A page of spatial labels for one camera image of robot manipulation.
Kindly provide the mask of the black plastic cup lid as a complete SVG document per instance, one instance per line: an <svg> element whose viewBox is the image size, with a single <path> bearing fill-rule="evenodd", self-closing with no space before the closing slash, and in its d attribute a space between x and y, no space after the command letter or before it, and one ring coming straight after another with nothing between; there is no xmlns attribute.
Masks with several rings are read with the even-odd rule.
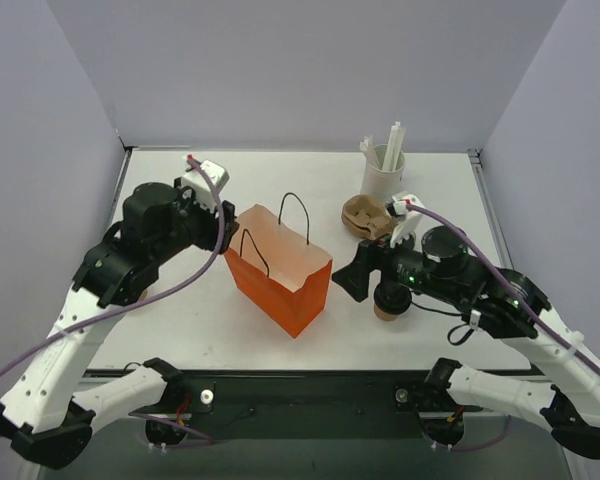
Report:
<svg viewBox="0 0 600 480"><path fill-rule="evenodd" d="M381 281L374 290L374 304L384 313L402 315L412 304L411 290L396 282Z"/></svg>

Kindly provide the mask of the brown cardboard cup carrier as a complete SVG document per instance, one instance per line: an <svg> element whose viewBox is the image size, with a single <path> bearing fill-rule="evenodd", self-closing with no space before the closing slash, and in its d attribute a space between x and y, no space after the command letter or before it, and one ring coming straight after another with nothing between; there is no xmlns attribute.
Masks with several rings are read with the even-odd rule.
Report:
<svg viewBox="0 0 600 480"><path fill-rule="evenodd" d="M365 194L353 196L343 204L341 221L350 233L364 240L378 240L397 225L382 202Z"/></svg>

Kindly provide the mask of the orange paper bag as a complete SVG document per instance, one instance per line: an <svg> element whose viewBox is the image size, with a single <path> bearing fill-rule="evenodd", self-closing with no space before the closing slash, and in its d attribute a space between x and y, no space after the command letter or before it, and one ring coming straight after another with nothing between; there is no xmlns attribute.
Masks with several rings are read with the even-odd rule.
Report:
<svg viewBox="0 0 600 480"><path fill-rule="evenodd" d="M239 229L224 254L236 287L288 335L298 337L324 310L332 256L282 221L287 192L277 213L256 204L237 218Z"/></svg>

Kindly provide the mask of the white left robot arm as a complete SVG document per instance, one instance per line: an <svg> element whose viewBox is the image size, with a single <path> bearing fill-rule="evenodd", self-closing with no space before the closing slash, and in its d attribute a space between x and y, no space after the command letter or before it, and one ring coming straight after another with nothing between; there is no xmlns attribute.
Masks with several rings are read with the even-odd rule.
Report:
<svg viewBox="0 0 600 480"><path fill-rule="evenodd" d="M18 357L30 364L0 398L0 437L23 459L62 469L105 426L151 405L179 406L183 374L160 358L106 385L76 388L113 327L146 305L141 295L161 266L192 246L213 258L227 250L238 224L221 190L185 178L141 184L124 201L121 220L87 251L52 331Z"/></svg>

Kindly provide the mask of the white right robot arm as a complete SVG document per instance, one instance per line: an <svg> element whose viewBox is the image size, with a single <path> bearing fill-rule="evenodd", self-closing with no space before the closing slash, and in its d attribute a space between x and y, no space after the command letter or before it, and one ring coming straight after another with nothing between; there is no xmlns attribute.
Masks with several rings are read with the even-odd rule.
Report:
<svg viewBox="0 0 600 480"><path fill-rule="evenodd" d="M426 401L523 419L565 449L600 460L600 360L584 347L582 335L564 324L528 277L471 252L461 231L434 227L419 249L414 244L364 240L332 280L357 302L373 298L376 310L390 316L405 313L414 295L448 304L470 330L516 350L546 378L515 380L440 358L423 384Z"/></svg>

